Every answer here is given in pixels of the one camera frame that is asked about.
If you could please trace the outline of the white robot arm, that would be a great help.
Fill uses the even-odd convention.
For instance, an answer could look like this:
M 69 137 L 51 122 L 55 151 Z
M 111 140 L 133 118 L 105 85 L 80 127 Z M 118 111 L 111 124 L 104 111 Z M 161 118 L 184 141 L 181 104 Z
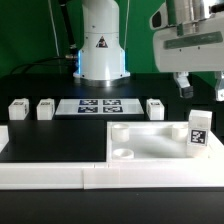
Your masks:
M 119 43 L 115 0 L 82 0 L 84 45 L 74 77 L 91 86 L 112 86 L 130 76 Z M 224 101 L 224 0 L 164 0 L 149 19 L 155 64 L 171 72 L 180 96 L 193 96 L 191 72 L 213 71 L 216 99 Z

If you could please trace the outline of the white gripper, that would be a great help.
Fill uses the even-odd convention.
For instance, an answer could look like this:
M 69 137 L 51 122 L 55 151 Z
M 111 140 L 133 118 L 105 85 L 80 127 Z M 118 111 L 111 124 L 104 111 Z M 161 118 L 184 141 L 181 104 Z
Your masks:
M 164 0 L 150 18 L 160 72 L 175 72 L 180 97 L 193 97 L 188 72 L 216 71 L 217 101 L 224 101 L 224 0 Z

